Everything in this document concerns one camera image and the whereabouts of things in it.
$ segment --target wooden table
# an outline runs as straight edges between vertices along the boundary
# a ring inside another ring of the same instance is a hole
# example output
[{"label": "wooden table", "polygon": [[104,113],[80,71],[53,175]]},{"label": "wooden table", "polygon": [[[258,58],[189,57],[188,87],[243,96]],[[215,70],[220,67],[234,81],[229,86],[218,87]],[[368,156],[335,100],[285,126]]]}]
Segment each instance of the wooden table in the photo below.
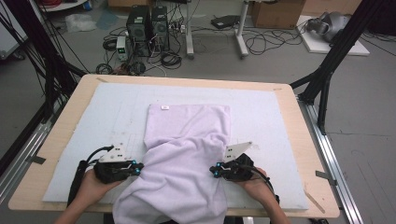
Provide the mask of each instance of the wooden table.
[{"label": "wooden table", "polygon": [[[338,217],[340,212],[327,179],[316,176],[323,172],[317,150],[305,124],[300,107],[291,87],[287,84],[182,79],[165,77],[118,77],[86,75],[79,82],[73,96],[53,126],[37,156],[45,158],[43,164],[32,163],[25,177],[9,201],[14,210],[63,211],[65,203],[44,203],[42,198],[52,179],[57,161],[69,142],[96,87],[101,82],[133,83],[162,86],[224,88],[236,90],[273,91],[279,103],[290,139],[300,178],[309,203],[305,211],[286,211],[288,217]],[[111,204],[96,204],[87,211],[111,212]],[[229,208],[227,216],[266,217],[262,209]]]}]

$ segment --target lavender towel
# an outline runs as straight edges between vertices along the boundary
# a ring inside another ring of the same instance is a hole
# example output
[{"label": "lavender towel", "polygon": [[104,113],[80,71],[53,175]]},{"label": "lavender towel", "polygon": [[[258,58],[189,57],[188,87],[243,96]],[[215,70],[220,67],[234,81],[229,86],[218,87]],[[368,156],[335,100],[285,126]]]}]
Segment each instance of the lavender towel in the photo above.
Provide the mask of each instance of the lavender towel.
[{"label": "lavender towel", "polygon": [[116,223],[223,223],[226,197],[209,167],[230,138],[223,105],[151,105],[142,174],[117,199]]}]

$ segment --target white desk leg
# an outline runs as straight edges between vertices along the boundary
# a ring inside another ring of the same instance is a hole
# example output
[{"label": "white desk leg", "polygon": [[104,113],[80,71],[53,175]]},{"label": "white desk leg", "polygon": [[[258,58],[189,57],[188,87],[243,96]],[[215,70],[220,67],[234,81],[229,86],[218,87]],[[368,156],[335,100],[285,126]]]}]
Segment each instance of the white desk leg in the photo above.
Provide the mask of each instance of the white desk leg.
[{"label": "white desk leg", "polygon": [[191,0],[187,0],[187,27],[186,27],[187,57],[189,59],[194,59],[194,46],[192,45],[192,33],[191,33],[192,15],[190,15],[190,10],[191,10]]},{"label": "white desk leg", "polygon": [[248,56],[248,49],[247,46],[245,45],[245,40],[242,37],[242,32],[244,31],[244,25],[245,25],[245,19],[248,14],[248,0],[244,0],[244,3],[242,5],[242,12],[241,12],[241,18],[239,21],[239,28],[238,30],[235,30],[235,36],[236,40],[238,41],[239,48],[241,49],[241,58],[245,58]]}]

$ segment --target person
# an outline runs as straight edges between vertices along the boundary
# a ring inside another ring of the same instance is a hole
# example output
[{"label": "person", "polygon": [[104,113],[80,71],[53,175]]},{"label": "person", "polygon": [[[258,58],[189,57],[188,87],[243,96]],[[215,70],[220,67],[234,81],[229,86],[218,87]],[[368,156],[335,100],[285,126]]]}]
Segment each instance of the person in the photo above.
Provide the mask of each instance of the person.
[{"label": "person", "polygon": [[[266,175],[263,169],[258,168],[258,170]],[[115,188],[120,183],[121,181],[103,184],[96,178],[93,170],[87,171],[75,200],[70,203],[54,223],[75,223],[89,206],[99,202],[109,190]],[[274,194],[261,178],[254,175],[248,181],[235,183],[242,187],[251,198],[258,201],[264,207],[272,224],[290,224],[289,219],[277,203]]]}]

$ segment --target cardboard box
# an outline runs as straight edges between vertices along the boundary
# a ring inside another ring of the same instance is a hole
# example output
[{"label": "cardboard box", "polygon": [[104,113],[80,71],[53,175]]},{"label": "cardboard box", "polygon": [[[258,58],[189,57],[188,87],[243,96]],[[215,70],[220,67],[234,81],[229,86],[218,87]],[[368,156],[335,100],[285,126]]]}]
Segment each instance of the cardboard box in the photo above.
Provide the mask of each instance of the cardboard box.
[{"label": "cardboard box", "polygon": [[255,27],[294,29],[305,0],[278,0],[275,4],[255,3],[251,19]]},{"label": "cardboard box", "polygon": [[352,15],[358,8],[361,0],[306,0],[303,8],[305,16],[320,16],[323,12],[338,11]]},{"label": "cardboard box", "polygon": [[151,6],[151,0],[107,0],[110,7]]}]

